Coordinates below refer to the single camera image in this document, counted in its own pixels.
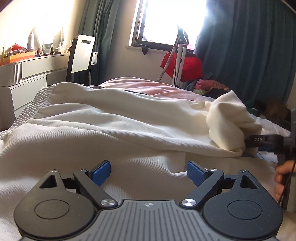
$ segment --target wall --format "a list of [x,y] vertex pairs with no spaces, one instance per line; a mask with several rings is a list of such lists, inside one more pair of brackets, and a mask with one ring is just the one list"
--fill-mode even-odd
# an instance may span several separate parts
[[50,23],[52,29],[64,25],[68,44],[78,33],[85,3],[86,0],[13,0],[0,12],[0,47],[8,48],[14,43],[26,47],[28,36],[38,23]]
[[[105,80],[118,77],[138,77],[147,80],[157,80],[162,68],[160,64],[167,53],[160,50],[149,50],[146,55],[141,48],[127,47],[137,0],[121,0],[110,48]],[[165,74],[163,83],[171,83],[172,79]]]
[[291,90],[289,99],[287,101],[287,107],[288,107],[288,109],[296,108],[296,75],[295,75],[295,79],[294,79],[294,83],[292,86],[292,90]]

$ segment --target blue gripper pad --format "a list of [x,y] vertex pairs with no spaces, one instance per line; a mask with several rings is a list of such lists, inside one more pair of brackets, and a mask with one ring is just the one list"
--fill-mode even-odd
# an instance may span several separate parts
[[93,172],[91,179],[100,187],[107,180],[110,174],[111,164],[110,162],[106,162]]
[[205,172],[191,162],[187,163],[187,175],[197,187],[207,179]]

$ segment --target ribbed gray surface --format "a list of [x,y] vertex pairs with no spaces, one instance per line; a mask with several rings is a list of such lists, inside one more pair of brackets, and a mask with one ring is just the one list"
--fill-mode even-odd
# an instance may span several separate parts
[[84,233],[69,241],[230,241],[212,231],[194,210],[174,201],[124,201],[104,210]]
[[21,63],[18,63],[13,66],[13,79],[14,82],[11,82],[10,86],[17,85],[22,82],[22,69],[21,69]]

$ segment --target hand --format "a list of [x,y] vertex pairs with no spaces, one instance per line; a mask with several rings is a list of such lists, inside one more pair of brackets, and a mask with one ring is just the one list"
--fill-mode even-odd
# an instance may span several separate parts
[[291,172],[294,161],[286,161],[283,165],[276,167],[276,175],[274,181],[277,183],[276,186],[276,200],[279,201],[279,198],[284,190],[284,185],[281,184],[283,180],[283,175]]

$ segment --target metal screw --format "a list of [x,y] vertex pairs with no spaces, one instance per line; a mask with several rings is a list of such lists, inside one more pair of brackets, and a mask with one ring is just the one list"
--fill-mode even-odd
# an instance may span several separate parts
[[101,204],[105,207],[112,207],[116,204],[116,202],[113,199],[104,199],[101,201]]
[[196,201],[190,198],[184,199],[181,203],[186,207],[192,207],[196,205]]

